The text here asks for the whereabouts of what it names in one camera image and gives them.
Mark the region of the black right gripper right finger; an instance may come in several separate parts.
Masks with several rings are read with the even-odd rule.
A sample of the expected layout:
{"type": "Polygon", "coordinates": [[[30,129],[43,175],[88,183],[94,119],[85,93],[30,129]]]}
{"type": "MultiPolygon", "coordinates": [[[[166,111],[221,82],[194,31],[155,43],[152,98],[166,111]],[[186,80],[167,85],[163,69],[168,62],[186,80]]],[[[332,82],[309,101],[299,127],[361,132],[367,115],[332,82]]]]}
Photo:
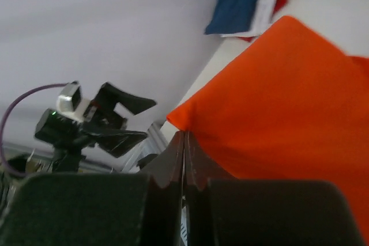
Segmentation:
{"type": "Polygon", "coordinates": [[[317,180],[237,179],[184,135],[188,245],[363,245],[347,200],[317,180]]]}

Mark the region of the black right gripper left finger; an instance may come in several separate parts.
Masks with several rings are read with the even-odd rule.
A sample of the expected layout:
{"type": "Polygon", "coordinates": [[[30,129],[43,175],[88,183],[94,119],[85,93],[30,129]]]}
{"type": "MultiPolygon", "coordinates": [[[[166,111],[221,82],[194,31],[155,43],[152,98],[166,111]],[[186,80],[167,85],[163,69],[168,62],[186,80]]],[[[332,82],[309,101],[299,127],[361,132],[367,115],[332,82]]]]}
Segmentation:
{"type": "Polygon", "coordinates": [[[2,245],[179,245],[184,133],[138,173],[25,179],[1,222],[2,245]]]}

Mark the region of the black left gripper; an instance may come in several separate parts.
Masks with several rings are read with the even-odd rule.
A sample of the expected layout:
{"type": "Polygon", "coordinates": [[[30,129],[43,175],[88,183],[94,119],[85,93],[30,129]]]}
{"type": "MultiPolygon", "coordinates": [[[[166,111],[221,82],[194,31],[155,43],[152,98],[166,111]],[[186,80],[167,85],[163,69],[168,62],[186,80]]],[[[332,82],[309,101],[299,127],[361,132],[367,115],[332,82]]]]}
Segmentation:
{"type": "Polygon", "coordinates": [[[147,139],[141,131],[126,131],[126,118],[114,111],[117,103],[138,115],[157,102],[126,93],[106,82],[91,100],[82,123],[71,120],[54,109],[47,109],[36,125],[35,138],[55,148],[94,148],[119,158],[147,139]]]}

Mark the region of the orange t shirt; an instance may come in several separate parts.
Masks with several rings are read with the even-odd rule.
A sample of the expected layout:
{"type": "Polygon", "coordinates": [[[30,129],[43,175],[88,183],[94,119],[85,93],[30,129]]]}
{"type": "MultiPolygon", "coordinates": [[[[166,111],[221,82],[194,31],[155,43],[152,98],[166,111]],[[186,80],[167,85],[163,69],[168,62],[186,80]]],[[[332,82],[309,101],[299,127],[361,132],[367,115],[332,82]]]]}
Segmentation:
{"type": "Polygon", "coordinates": [[[334,183],[368,237],[368,58],[284,16],[167,121],[235,177],[334,183]]]}

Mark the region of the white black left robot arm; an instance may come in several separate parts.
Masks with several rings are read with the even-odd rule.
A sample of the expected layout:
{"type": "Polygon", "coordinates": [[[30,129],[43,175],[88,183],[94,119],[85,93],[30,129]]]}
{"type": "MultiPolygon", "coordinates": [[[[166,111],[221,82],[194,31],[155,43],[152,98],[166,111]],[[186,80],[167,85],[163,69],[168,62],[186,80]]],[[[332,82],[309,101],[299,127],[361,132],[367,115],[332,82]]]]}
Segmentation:
{"type": "Polygon", "coordinates": [[[133,115],[156,105],[152,99],[126,93],[109,82],[94,99],[82,96],[79,82],[65,85],[55,109],[48,108],[35,129],[35,138],[53,146],[53,172],[76,172],[85,159],[82,150],[98,146],[119,158],[147,138],[147,133],[127,129],[127,118],[115,112],[117,104],[133,115]]]}

